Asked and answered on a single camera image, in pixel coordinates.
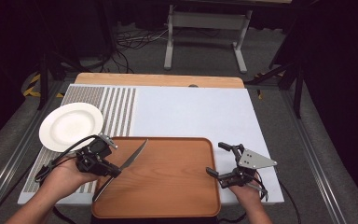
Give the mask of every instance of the knife blade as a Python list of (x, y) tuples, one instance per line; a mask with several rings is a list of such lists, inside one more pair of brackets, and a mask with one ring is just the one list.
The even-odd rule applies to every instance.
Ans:
[[(124, 163), (120, 166), (120, 170), (122, 171), (123, 169), (129, 167), (135, 160), (136, 158), (139, 156), (139, 154), (142, 152), (142, 150), (144, 150), (147, 142), (149, 141), (149, 139), (146, 139), (140, 147), (138, 147), (138, 149), (136, 149), (136, 151), (134, 153), (132, 153), (132, 155), (126, 160), (124, 161)], [(98, 198), (101, 196), (101, 194), (103, 193), (103, 191), (106, 189), (106, 187), (112, 182), (112, 180), (114, 180), (115, 178), (113, 176), (110, 176), (110, 178), (108, 180), (106, 180), (106, 182), (104, 182), (104, 184), (98, 189), (98, 191), (94, 194), (94, 196), (92, 197), (92, 201), (95, 202), (98, 200)]]

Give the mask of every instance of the gray carpet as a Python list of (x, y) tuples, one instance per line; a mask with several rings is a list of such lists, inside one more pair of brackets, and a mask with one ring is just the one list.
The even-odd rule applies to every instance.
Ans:
[[(120, 30), (130, 29), (133, 27), (123, 27)], [(208, 35), (215, 34), (215, 31), (205, 32), (209, 32)], [(130, 68), (138, 74), (240, 77), (243, 80), (250, 80), (257, 73), (268, 71), (269, 63), (284, 38), (280, 31), (250, 29), (242, 47), (244, 60), (248, 67), (248, 73), (243, 75), (239, 73), (230, 46), (231, 42), (237, 38), (235, 32), (220, 31), (214, 37), (187, 30), (176, 33), (178, 34), (174, 37), (172, 69), (170, 71), (163, 69), (166, 46), (166, 41), (163, 39), (154, 41), (141, 49), (122, 51), (129, 61)], [(125, 63), (123, 57), (115, 55), (114, 58), (120, 63)], [(104, 67), (104, 71), (119, 72), (112, 61)], [(76, 74), (69, 74), (61, 92), (66, 90), (67, 85), (75, 77)], [(250, 90), (255, 113), (266, 139), (270, 156), (279, 163), (278, 177), (296, 201), (302, 223), (334, 223), (306, 159), (303, 143), (289, 116), (290, 108), (284, 105), (280, 91), (267, 88), (262, 90), (262, 93), (263, 99), (259, 100), (256, 91)], [(61, 100), (62, 98), (55, 98), (50, 110), (58, 107)], [(37, 105), (38, 98), (27, 97), (25, 103), (0, 132), (0, 171), (21, 140), (33, 115), (37, 113)], [(358, 223), (358, 189), (342, 165), (306, 88), (301, 106), (301, 121), (315, 147), (318, 159), (335, 192), (344, 217), (347, 223)], [(10, 186), (19, 179), (20, 174), (32, 162), (40, 148), (41, 144), (36, 134), (32, 146), (14, 174)], [(0, 223), (3, 223), (20, 208), (17, 205), (17, 200), (23, 184), (24, 180), (0, 207)], [(297, 223), (295, 209), (287, 195), (285, 193), (283, 195), (285, 203), (266, 206), (268, 214), (275, 223)], [(61, 210), (76, 223), (90, 222), (89, 207), (62, 207)], [(238, 205), (224, 206), (219, 217), (236, 218), (242, 212), (242, 208)], [(53, 216), (49, 223), (61, 222)]]

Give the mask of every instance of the table surface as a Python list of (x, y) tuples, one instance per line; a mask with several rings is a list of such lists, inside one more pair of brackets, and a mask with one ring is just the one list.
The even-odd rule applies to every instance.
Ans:
[(202, 88), (244, 88), (243, 81), (238, 77), (194, 77), (107, 73), (81, 73), (77, 76), (75, 84), (166, 87), (188, 87), (190, 85), (197, 85)]
[[(209, 138), (216, 146), (213, 147), (213, 151), (215, 154), (215, 162), (219, 172), (225, 174), (232, 170), (232, 160), (234, 160), (233, 156), (231, 158), (231, 154), (226, 153), (221, 148), (217, 147), (216, 141), (226, 141), (231, 144), (244, 143), (245, 147), (250, 149), (255, 149), (256, 152), (265, 154), (266, 156), (269, 154), (266, 143), (264, 141), (263, 134), (261, 133), (260, 127), (258, 125), (257, 118), (255, 116), (255, 112), (252, 106), (252, 102), (249, 98), (249, 94), (245, 90), (243, 86), (243, 82), (238, 77), (195, 77), (195, 76), (173, 76), (173, 75), (148, 75), (148, 74), (98, 74), (98, 73), (82, 73), (79, 74), (76, 78), (75, 84), (78, 85), (118, 85), (118, 86), (139, 86), (140, 89), (147, 88), (148, 93), (143, 91), (142, 99), (138, 100), (138, 109), (141, 111), (149, 111), (150, 107), (161, 107), (161, 104), (166, 104), (163, 108), (167, 107), (166, 113), (170, 115), (166, 115), (163, 112), (159, 111), (159, 119), (154, 120), (151, 119), (147, 112), (145, 113), (137, 113), (136, 125), (134, 126), (133, 136), (162, 136), (162, 134), (166, 134), (167, 136), (181, 136), (184, 133), (188, 134), (188, 136), (202, 134), (202, 136)], [(205, 94), (209, 95), (209, 98), (214, 98), (214, 103), (210, 104), (210, 102), (205, 103), (205, 106), (208, 108), (204, 108), (203, 105), (192, 105), (196, 104), (193, 101), (197, 101), (194, 99), (189, 99), (189, 95), (182, 89), (181, 91), (163, 91), (164, 88), (174, 87), (174, 88), (183, 88), (188, 87), (189, 85), (197, 85), (201, 89), (204, 89)], [(157, 97), (158, 92), (165, 92), (164, 96)], [(175, 101), (164, 100), (167, 97), (172, 99), (176, 97)], [(225, 98), (227, 103), (222, 103), (220, 98)], [(213, 107), (213, 113), (215, 116), (221, 114), (227, 114), (229, 111), (226, 111), (225, 108), (232, 105), (240, 105), (240, 111), (235, 112), (232, 115), (228, 115), (230, 118), (222, 117), (219, 120), (209, 118), (208, 111), (211, 111), (211, 106)], [(171, 125), (166, 126), (163, 123), (170, 123), (172, 119), (182, 120), (183, 116), (190, 116), (188, 113), (183, 112), (179, 113), (179, 115), (175, 115), (172, 113), (172, 110), (179, 111), (178, 108), (181, 105), (190, 105), (190, 108), (195, 107), (197, 111), (195, 111), (196, 118), (192, 119), (192, 122), (197, 123), (198, 126), (192, 127), (190, 130), (186, 127), (182, 127), (181, 124), (171, 123)], [(211, 121), (216, 127), (233, 127), (229, 128), (229, 132), (217, 133), (211, 130), (202, 130), (202, 127), (205, 127), (205, 122), (208, 123), (207, 120)], [(233, 134), (232, 130), (241, 129), (240, 132), (235, 132)], [(279, 188), (277, 176), (275, 174), (274, 168), (264, 168), (259, 170), (260, 174), (263, 176), (263, 180), (265, 180), (266, 188), (268, 188), (269, 195), (268, 203), (281, 203), (283, 202), (282, 192)], [(231, 195), (228, 189), (220, 189), (222, 204), (231, 204), (234, 203), (235, 197)]]

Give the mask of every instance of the metal stand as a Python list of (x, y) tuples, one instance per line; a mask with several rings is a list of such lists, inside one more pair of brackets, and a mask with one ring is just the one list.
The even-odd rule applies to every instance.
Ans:
[(252, 16), (252, 10), (248, 10), (246, 15), (223, 15), (213, 13), (193, 13), (193, 12), (177, 12), (170, 5), (168, 16), (168, 42), (165, 52), (164, 69), (172, 68), (173, 54), (173, 27), (193, 27), (193, 28), (211, 28), (225, 30), (239, 30), (240, 35), (237, 42), (233, 42), (232, 46), (237, 59), (241, 73), (246, 73), (246, 65), (243, 60), (241, 47), (249, 22)]

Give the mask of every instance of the human hand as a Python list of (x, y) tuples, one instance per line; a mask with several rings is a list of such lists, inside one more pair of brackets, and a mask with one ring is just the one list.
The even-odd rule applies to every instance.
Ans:
[[(250, 182), (254, 186), (258, 186), (257, 182)], [(272, 221), (269, 219), (264, 206), (260, 201), (259, 191), (255, 188), (244, 185), (231, 186), (229, 189), (237, 196), (238, 201), (245, 209), (251, 224), (270, 224)]]
[(68, 159), (70, 157), (63, 157), (58, 161), (62, 164), (52, 170), (39, 190), (50, 194), (49, 196), (56, 201), (71, 195), (83, 184), (98, 178), (94, 174), (79, 172), (76, 167), (76, 159)]
[[(257, 182), (252, 181), (252, 185), (258, 186)], [(260, 194), (259, 191), (255, 188), (244, 185), (240, 186), (231, 186), (229, 189), (237, 196), (238, 201), (243, 206), (245, 210), (251, 209), (255, 204), (260, 204)]]

